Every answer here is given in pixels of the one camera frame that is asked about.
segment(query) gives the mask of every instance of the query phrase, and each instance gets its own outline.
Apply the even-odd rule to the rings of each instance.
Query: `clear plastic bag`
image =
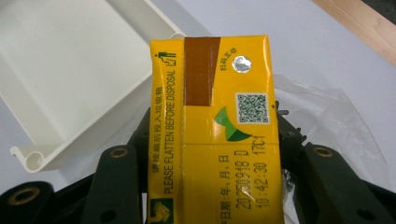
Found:
[[[338,151],[362,179],[391,188],[387,163],[360,114],[339,89],[318,89],[283,76],[274,76],[279,109],[300,127],[306,142]],[[292,204],[293,189],[284,200],[285,223],[298,223]]]

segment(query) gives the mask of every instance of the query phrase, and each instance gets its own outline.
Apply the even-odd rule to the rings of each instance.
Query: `qr code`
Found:
[[[267,94],[237,93],[237,117],[240,124],[269,123]]]

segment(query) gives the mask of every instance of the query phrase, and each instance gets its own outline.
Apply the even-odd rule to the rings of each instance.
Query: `brown stripe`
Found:
[[[220,37],[184,39],[184,105],[210,106]]]

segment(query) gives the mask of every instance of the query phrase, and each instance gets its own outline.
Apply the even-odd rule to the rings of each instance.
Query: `white plastic tray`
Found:
[[[11,154],[35,173],[99,148],[149,101],[149,41],[181,35],[150,1],[2,2],[0,95],[33,142]]]

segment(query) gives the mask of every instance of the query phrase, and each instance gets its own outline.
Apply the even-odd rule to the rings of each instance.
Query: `juice box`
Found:
[[[283,223],[268,36],[150,49],[148,223]]]

